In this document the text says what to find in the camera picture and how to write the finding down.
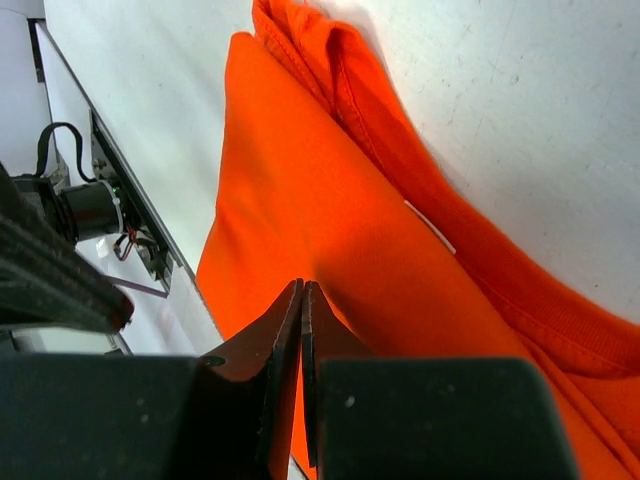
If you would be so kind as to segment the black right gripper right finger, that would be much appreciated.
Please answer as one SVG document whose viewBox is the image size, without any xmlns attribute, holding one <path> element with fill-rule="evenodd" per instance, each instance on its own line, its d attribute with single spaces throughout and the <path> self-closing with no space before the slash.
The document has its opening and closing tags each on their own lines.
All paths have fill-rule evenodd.
<svg viewBox="0 0 640 480">
<path fill-rule="evenodd" d="M 576 479 L 552 393 L 513 357 L 376 356 L 309 282 L 308 460 L 321 479 Z"/>
</svg>

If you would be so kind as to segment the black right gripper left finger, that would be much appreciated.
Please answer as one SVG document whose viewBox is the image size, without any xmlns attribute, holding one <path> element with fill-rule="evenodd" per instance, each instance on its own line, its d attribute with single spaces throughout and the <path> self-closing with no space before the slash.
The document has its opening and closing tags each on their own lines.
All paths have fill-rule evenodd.
<svg viewBox="0 0 640 480">
<path fill-rule="evenodd" d="M 303 283 L 208 354 L 1 360 L 5 479 L 283 479 Z"/>
</svg>

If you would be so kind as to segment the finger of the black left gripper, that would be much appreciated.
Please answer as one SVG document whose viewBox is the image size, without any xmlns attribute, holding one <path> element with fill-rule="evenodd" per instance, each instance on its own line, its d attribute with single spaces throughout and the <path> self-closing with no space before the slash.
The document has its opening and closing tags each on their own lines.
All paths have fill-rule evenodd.
<svg viewBox="0 0 640 480">
<path fill-rule="evenodd" d="M 125 293 L 54 232 L 1 170 L 1 327 L 117 333 L 131 320 Z"/>
</svg>

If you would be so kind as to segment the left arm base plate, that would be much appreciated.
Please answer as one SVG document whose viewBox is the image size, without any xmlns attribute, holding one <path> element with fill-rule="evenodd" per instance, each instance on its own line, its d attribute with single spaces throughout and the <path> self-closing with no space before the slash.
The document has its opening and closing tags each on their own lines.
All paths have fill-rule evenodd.
<svg viewBox="0 0 640 480">
<path fill-rule="evenodd" d="M 45 174 L 51 140 L 62 128 L 74 138 L 75 167 L 81 179 L 77 186 L 62 186 Z M 91 126 L 91 143 L 98 155 L 91 160 L 92 174 L 87 175 L 82 168 L 84 141 L 80 131 L 69 122 L 53 122 L 38 139 L 35 171 L 11 180 L 52 229 L 71 244 L 114 235 L 107 251 L 121 263 L 137 253 L 151 279 L 161 287 L 116 277 L 112 282 L 165 299 L 173 268 L 168 242 L 97 125 Z"/>
</svg>

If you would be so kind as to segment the orange t shirt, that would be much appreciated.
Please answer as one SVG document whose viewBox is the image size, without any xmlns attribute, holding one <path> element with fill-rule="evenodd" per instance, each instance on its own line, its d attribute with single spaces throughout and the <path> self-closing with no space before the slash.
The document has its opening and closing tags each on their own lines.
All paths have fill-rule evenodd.
<svg viewBox="0 0 640 480">
<path fill-rule="evenodd" d="M 196 282 L 232 336 L 317 281 L 380 353 L 514 355 L 550 383 L 582 475 L 639 475 L 639 329 L 538 266 L 447 182 L 351 25 L 257 1 L 230 41 Z"/>
</svg>

